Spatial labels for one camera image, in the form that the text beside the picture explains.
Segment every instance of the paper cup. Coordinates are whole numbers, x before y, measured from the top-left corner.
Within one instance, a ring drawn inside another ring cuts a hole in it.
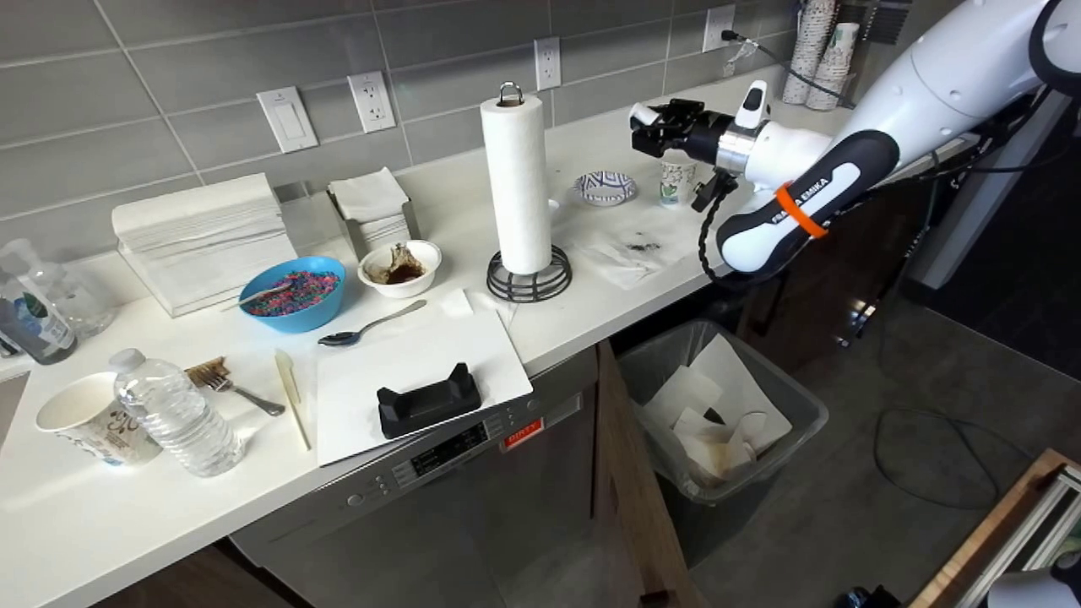
[[[86,374],[38,412],[38,428],[66,441],[106,468],[133,468],[159,457],[159,442],[118,405],[114,374]]]

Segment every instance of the bottle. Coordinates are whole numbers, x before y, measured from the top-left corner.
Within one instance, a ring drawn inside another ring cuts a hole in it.
[[[77,334],[69,323],[32,296],[16,276],[0,273],[0,334],[40,366],[65,361]]]
[[[91,284],[75,282],[59,264],[45,264],[26,239],[8,239],[0,249],[0,268],[38,293],[38,301],[59,312],[77,339],[99,334],[114,319],[114,307],[106,307]]]
[[[814,72],[814,87],[808,94],[808,110],[838,110],[843,85],[846,85],[846,72],[851,72],[855,32],[859,32],[855,22],[841,22],[835,26],[835,39]]]
[[[234,425],[209,409],[181,367],[145,358],[137,349],[118,351],[106,366],[127,415],[191,478],[216,478],[240,462]]]

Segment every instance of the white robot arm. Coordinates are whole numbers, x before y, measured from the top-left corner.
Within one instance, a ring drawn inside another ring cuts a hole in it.
[[[686,150],[737,176],[787,185],[718,228],[728,269],[767,276],[874,184],[1041,87],[1081,99],[1081,0],[967,0],[919,39],[859,103],[841,135],[745,121],[671,103],[630,112],[633,150]]]

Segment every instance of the orange band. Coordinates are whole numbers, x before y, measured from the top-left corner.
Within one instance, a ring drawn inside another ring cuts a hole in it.
[[[802,214],[802,206],[790,197],[790,184],[783,184],[783,185],[775,189],[775,206],[780,206],[790,220],[796,220],[796,228],[800,228],[810,239],[826,238],[826,230],[825,230],[820,223],[814,223],[814,220]]]

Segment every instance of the kitchen counter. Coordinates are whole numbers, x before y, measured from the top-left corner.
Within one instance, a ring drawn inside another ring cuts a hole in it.
[[[710,110],[737,110],[749,79],[692,87]],[[773,106],[783,126],[835,133],[843,112],[792,112]],[[659,164],[630,152],[624,112],[606,112],[546,133],[546,167],[556,197],[553,245],[570,253],[574,284],[544,305],[498,305],[481,292],[486,262],[496,249],[481,152],[403,174],[403,185],[419,210],[423,235],[442,246],[447,268],[433,301],[466,292],[472,307],[496,307],[510,341],[530,374],[610,339],[613,331],[669,307],[704,284],[700,262],[677,256],[637,286],[600,276],[597,264],[582,256],[591,235],[610,228],[664,228],[669,239],[694,239],[692,210],[659,210],[650,189]],[[637,178],[641,197],[613,210],[586,210],[565,197],[582,174],[619,170]],[[715,223],[739,206],[745,192],[728,197]],[[324,331],[355,327],[395,305],[368,293],[333,319]],[[118,321],[82,346],[66,361],[30,367],[19,409],[0,447],[0,597],[2,604],[91,604],[118,589],[218,541],[234,530],[281,512],[282,503],[344,479],[371,457],[316,468],[299,447],[294,421],[245,415],[257,428],[242,462],[216,479],[181,474],[168,457],[127,474],[112,474],[86,457],[32,428],[38,405],[77,374],[106,366],[118,349],[142,349],[171,361],[200,361],[242,351],[311,351],[314,334],[282,339],[245,321],[237,307],[165,319],[154,301],[137,296]]]

